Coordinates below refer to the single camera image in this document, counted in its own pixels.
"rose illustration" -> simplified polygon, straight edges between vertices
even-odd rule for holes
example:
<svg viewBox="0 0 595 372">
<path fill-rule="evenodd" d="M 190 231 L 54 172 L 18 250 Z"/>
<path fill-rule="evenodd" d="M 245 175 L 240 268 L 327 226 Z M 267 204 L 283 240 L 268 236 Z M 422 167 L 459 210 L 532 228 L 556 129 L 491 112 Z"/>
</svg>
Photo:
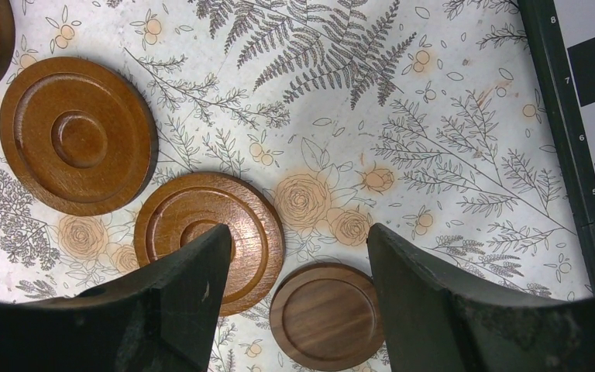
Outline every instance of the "rose illustration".
<svg viewBox="0 0 595 372">
<path fill-rule="evenodd" d="M 365 188 L 382 193 L 394 185 L 394 173 L 386 168 L 375 169 L 368 174 L 362 174 Z"/>
<path fill-rule="evenodd" d="M 343 211 L 338 208 L 327 213 L 329 228 L 332 235 L 347 246 L 358 246 L 365 243 L 368 230 L 373 224 L 369 215 L 363 215 L 355 210 Z"/>
<path fill-rule="evenodd" d="M 139 268 L 136 251 L 132 246 L 109 244 L 106 249 L 113 267 L 115 267 L 121 274 L 128 274 Z"/>
<path fill-rule="evenodd" d="M 296 174 L 277 186 L 275 207 L 282 222 L 296 229 L 314 227 L 332 206 L 332 196 L 322 182 L 309 174 Z"/>
<path fill-rule="evenodd" d="M 60 220 L 58 240 L 67 254 L 82 260 L 95 260 L 106 248 L 108 233 L 101 220 L 95 217 L 68 215 Z"/>
</svg>

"branch drawing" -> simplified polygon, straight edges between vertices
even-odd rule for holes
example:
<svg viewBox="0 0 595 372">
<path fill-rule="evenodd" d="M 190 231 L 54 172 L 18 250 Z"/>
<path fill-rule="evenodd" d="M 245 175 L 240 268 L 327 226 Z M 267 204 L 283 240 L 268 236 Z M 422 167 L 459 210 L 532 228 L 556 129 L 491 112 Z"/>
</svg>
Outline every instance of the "branch drawing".
<svg viewBox="0 0 595 372">
<path fill-rule="evenodd" d="M 265 125 L 270 128 L 280 128 L 290 122 L 290 113 L 282 102 L 258 104 L 255 109 L 251 105 L 243 105 L 243 100 L 249 98 L 246 89 L 232 88 L 224 96 L 215 95 L 209 98 L 210 93 L 218 91 L 220 83 L 214 74 L 208 74 L 201 83 L 160 76 L 161 73 L 172 74 L 181 71 L 186 61 L 183 55 L 162 61 L 154 60 L 153 57 L 135 58 L 128 49 L 125 48 L 125 51 L 152 76 L 152 81 L 147 87 L 150 88 L 152 96 L 158 93 L 156 103 L 172 112 L 179 109 L 181 104 L 188 102 L 193 105 L 194 117 L 208 126 L 215 124 L 213 108 L 230 114 L 231 120 L 236 120 L 238 124 L 252 129 L 257 129 L 261 122 L 265 122 Z"/>
<path fill-rule="evenodd" d="M 491 26 L 491 32 L 485 35 L 482 40 L 476 44 L 480 46 L 480 50 L 487 47 L 487 44 L 493 43 L 494 49 L 502 47 L 506 41 L 514 41 L 514 44 L 523 43 L 524 50 L 528 48 L 528 38 L 523 29 L 515 29 L 511 23 L 505 23 L 505 26 L 497 29 L 496 26 Z"/>
<path fill-rule="evenodd" d="M 533 249 L 533 255 L 537 253 L 537 245 L 539 243 L 544 243 L 546 249 L 549 248 L 549 236 L 557 230 L 561 228 L 550 229 L 549 231 L 541 231 L 536 228 L 529 228 L 527 226 L 521 227 L 517 230 L 512 222 L 505 221 L 503 223 L 492 222 L 489 224 L 490 229 L 487 231 L 488 233 L 493 232 L 496 229 L 499 229 L 500 233 L 498 237 L 493 237 L 487 243 L 489 247 L 494 248 L 494 252 L 500 250 L 502 253 L 507 252 L 508 250 L 512 249 L 514 252 L 522 251 L 526 253 L 529 248 Z"/>
<path fill-rule="evenodd" d="M 480 9 L 480 7 L 493 9 L 496 14 L 500 12 L 519 13 L 519 5 L 516 0 L 449 0 L 443 3 L 444 12 L 451 21 L 462 13 L 465 6 L 471 5 L 475 5 L 476 9 Z"/>
<path fill-rule="evenodd" d="M 280 75 L 293 75 L 284 90 L 284 102 L 317 89 L 343 88 L 354 109 L 361 96 L 377 86 L 377 101 L 384 105 L 396 90 L 392 82 L 398 61 L 415 34 L 394 46 L 387 45 L 400 0 L 370 22 L 360 10 L 368 0 L 338 0 L 335 6 L 307 0 L 198 0 L 198 16 L 209 18 L 211 36 L 234 18 L 225 52 L 242 42 L 238 67 L 262 53 L 280 55 L 256 79 L 254 90 Z"/>
<path fill-rule="evenodd" d="M 220 160 L 220 171 L 229 173 L 234 177 L 243 180 L 243 173 L 249 171 L 249 168 L 243 168 L 242 164 L 245 158 L 240 156 L 240 150 L 234 150 L 236 139 L 230 139 L 232 132 L 225 134 L 224 129 L 216 129 L 215 141 L 211 141 L 211 133 L 202 137 L 206 147 L 206 156 Z"/>
<path fill-rule="evenodd" d="M 551 297 L 549 289 L 541 284 L 529 283 L 526 287 L 522 287 L 511 280 L 515 276 L 524 276 L 519 271 L 521 265 L 515 262 L 520 260 L 519 257 L 508 254 L 486 254 L 483 243 L 464 239 L 462 236 L 438 236 L 436 242 L 437 246 L 424 249 L 450 257 L 457 267 L 477 277 L 486 279 L 488 274 L 496 275 L 500 277 L 498 282 L 500 285 L 532 295 Z"/>
<path fill-rule="evenodd" d="M 236 336 L 236 324 L 229 324 L 229 319 L 218 318 L 218 323 L 213 339 L 213 349 L 211 351 L 211 363 L 208 370 L 211 372 L 236 372 L 236 363 L 234 361 L 233 349 L 229 348 L 223 356 L 221 347 L 229 346 Z"/>
<path fill-rule="evenodd" d="M 15 287 L 26 293 L 30 293 L 25 294 L 25 296 L 34 300 L 53 298 L 57 295 L 56 290 L 51 284 L 41 280 L 36 280 L 32 283 L 30 281 L 19 281 L 19 285 L 16 285 Z"/>
<path fill-rule="evenodd" d="M 49 270 L 60 252 L 50 245 L 47 223 L 31 216 L 33 200 L 19 181 L 0 170 L 0 248 L 12 263 L 32 267 L 39 261 L 42 270 Z"/>
<path fill-rule="evenodd" d="M 199 153 L 199 146 L 194 145 L 194 136 L 188 136 L 185 128 L 186 120 L 181 118 L 173 118 L 167 116 L 167 121 L 160 125 L 156 123 L 158 128 L 159 140 L 170 145 L 173 153 L 168 150 L 159 150 L 159 155 L 162 157 L 158 160 L 158 168 L 152 178 L 154 184 L 164 184 L 174 178 L 183 174 L 195 172 L 201 161 L 195 158 Z M 163 129 L 169 129 L 169 135 Z M 176 173 L 171 167 L 162 167 L 161 164 L 176 164 L 181 167 L 181 170 Z"/>
<path fill-rule="evenodd" d="M 457 204 L 464 208 L 464 212 L 483 213 L 485 217 L 500 217 L 506 209 L 514 211 L 515 206 L 525 205 L 555 225 L 554 229 L 545 232 L 533 229 L 537 235 L 528 232 L 520 236 L 518 242 L 508 246 L 506 241 L 497 250 L 507 247 L 508 250 L 525 252 L 557 230 L 575 235 L 572 229 L 549 215 L 549 202 L 557 199 L 561 190 L 557 186 L 559 181 L 550 170 L 537 174 L 528 159 L 509 149 L 502 165 L 507 170 L 507 179 L 514 184 L 511 188 L 503 184 L 495 160 L 497 139 L 491 134 L 498 125 L 492 122 L 495 112 L 489 110 L 489 99 L 483 95 L 476 96 L 472 91 L 468 93 L 466 100 L 452 100 L 452 107 L 459 109 L 457 115 L 464 118 L 464 122 L 444 116 L 443 127 L 436 128 L 434 137 L 428 134 L 432 129 L 425 124 L 426 114 L 418 114 L 418 103 L 395 100 L 391 107 L 398 116 L 389 117 L 384 123 L 380 142 L 372 150 L 404 170 L 400 180 L 408 185 L 408 190 L 425 190 L 427 194 L 451 190 L 460 194 L 472 193 L 470 196 L 462 195 Z M 484 170 L 482 163 L 490 164 L 492 171 L 489 172 L 488 168 Z M 522 197 L 530 190 L 536 190 L 542 207 L 538 208 Z M 498 242 L 505 240 L 501 236 L 496 239 Z"/>
</svg>

